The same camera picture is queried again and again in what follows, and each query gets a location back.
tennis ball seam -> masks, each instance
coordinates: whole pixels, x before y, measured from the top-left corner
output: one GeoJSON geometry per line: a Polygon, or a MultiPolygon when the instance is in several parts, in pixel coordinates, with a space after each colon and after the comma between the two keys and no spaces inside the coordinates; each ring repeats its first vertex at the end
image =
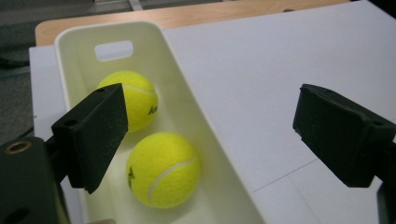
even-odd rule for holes
{"type": "Polygon", "coordinates": [[[155,188],[157,187],[157,185],[161,182],[161,180],[164,177],[171,174],[176,168],[190,165],[191,163],[193,163],[195,161],[195,159],[196,159],[196,155],[193,155],[192,158],[189,159],[188,161],[178,162],[175,165],[167,168],[159,176],[157,176],[157,178],[154,180],[154,182],[151,184],[151,186],[148,190],[148,203],[152,204],[152,193],[154,192],[155,188]]]}
{"type": "Polygon", "coordinates": [[[133,86],[133,85],[125,85],[125,84],[122,84],[122,87],[123,87],[124,89],[130,89],[130,90],[140,91],[140,92],[142,92],[142,93],[147,93],[147,94],[151,94],[151,95],[154,95],[154,94],[155,94],[154,91],[144,90],[144,89],[141,89],[141,88],[136,87],[136,86],[133,86]]]}

tennis ball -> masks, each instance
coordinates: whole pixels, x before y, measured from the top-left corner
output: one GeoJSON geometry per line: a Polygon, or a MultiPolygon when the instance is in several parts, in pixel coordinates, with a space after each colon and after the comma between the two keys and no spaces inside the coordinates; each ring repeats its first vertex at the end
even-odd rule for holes
{"type": "Polygon", "coordinates": [[[177,133],[145,137],[126,165],[131,191],[141,203],[154,208],[184,203],[194,192],[200,173],[197,151],[177,133]]]}
{"type": "Polygon", "coordinates": [[[128,116],[128,132],[137,132],[148,126],[155,118],[158,99],[151,82],[133,71],[119,71],[105,77],[98,86],[121,83],[128,116]]]}

white plastic container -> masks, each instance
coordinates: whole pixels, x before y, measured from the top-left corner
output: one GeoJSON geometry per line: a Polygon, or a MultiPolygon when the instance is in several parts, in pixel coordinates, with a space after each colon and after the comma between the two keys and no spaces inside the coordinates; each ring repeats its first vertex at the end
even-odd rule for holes
{"type": "Polygon", "coordinates": [[[110,23],[67,30],[56,39],[67,109],[109,74],[134,70],[146,76],[159,96],[156,119],[127,133],[100,188],[81,192],[85,222],[113,218],[117,223],[263,223],[177,66],[161,29],[147,21],[110,23]],[[128,188],[125,163],[143,137],[157,132],[183,134],[199,151],[202,176],[181,206],[160,210],[141,204],[128,188]]]}

black logo on tennis ball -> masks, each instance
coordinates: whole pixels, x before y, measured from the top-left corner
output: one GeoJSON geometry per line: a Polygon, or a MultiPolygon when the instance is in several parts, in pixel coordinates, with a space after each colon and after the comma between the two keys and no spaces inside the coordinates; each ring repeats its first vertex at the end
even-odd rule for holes
{"type": "Polygon", "coordinates": [[[148,112],[148,114],[150,115],[150,114],[154,114],[155,112],[157,112],[157,108],[158,108],[158,106],[151,106],[151,109],[149,110],[149,112],[148,112]]]}
{"type": "Polygon", "coordinates": [[[128,184],[129,188],[131,187],[131,180],[134,179],[134,172],[132,171],[132,166],[129,167],[129,173],[128,173],[128,184]]]}

tennis ball logo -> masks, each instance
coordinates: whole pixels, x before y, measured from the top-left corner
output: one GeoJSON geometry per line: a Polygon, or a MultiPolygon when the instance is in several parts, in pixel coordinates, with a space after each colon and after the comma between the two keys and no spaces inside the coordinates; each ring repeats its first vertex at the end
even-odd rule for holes
{"type": "Polygon", "coordinates": [[[133,71],[119,71],[101,81],[98,86],[121,83],[128,116],[128,132],[135,133],[147,127],[155,118],[158,98],[151,82],[133,71]]]}
{"type": "Polygon", "coordinates": [[[148,207],[171,208],[194,192],[201,173],[197,151],[177,133],[155,133],[141,140],[126,165],[135,197],[148,207]]]}

